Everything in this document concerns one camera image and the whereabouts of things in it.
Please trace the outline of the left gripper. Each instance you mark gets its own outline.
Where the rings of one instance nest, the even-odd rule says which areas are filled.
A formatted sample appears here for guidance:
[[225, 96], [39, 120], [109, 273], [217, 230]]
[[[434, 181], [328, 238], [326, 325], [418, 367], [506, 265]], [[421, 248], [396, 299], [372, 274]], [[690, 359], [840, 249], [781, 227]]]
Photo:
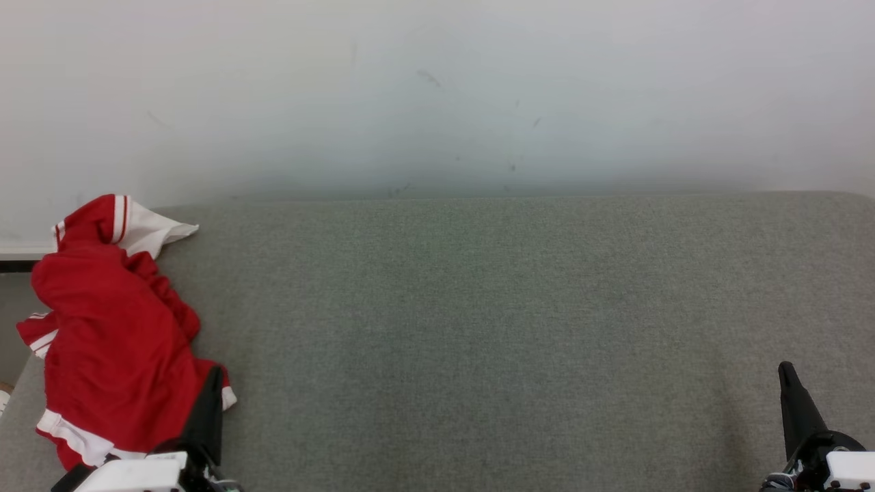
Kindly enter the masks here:
[[76, 466], [52, 492], [241, 492], [241, 483], [219, 470], [223, 435], [223, 372], [207, 373], [179, 443], [184, 451]]

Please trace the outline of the red basketball jersey number 23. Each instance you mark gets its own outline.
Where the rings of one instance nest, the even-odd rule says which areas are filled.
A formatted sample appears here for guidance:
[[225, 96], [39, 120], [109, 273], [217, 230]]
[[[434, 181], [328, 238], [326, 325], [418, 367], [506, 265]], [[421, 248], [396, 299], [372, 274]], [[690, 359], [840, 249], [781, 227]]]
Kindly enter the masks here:
[[32, 288], [47, 314], [26, 318], [19, 334], [49, 365], [74, 358], [193, 361], [199, 322], [157, 268], [167, 243], [198, 227], [144, 208], [131, 196], [107, 194], [53, 228], [56, 252], [32, 272]]

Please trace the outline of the red shorts with white stripe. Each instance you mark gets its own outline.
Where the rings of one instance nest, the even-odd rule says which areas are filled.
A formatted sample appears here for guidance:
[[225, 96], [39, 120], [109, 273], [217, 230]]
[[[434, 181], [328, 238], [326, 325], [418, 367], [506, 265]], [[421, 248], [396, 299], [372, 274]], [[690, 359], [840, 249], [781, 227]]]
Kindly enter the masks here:
[[46, 256], [31, 280], [48, 314], [18, 328], [44, 360], [36, 430], [62, 467], [141, 457], [181, 436], [215, 362], [193, 354], [199, 317], [153, 257], [72, 248]]

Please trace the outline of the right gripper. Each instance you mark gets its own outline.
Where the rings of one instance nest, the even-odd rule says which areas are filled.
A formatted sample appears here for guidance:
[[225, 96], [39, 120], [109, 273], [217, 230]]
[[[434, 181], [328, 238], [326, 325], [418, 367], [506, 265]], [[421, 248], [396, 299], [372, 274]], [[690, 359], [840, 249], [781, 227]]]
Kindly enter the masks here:
[[875, 451], [847, 434], [827, 432], [790, 361], [778, 367], [784, 470], [766, 476], [762, 492], [875, 492]]

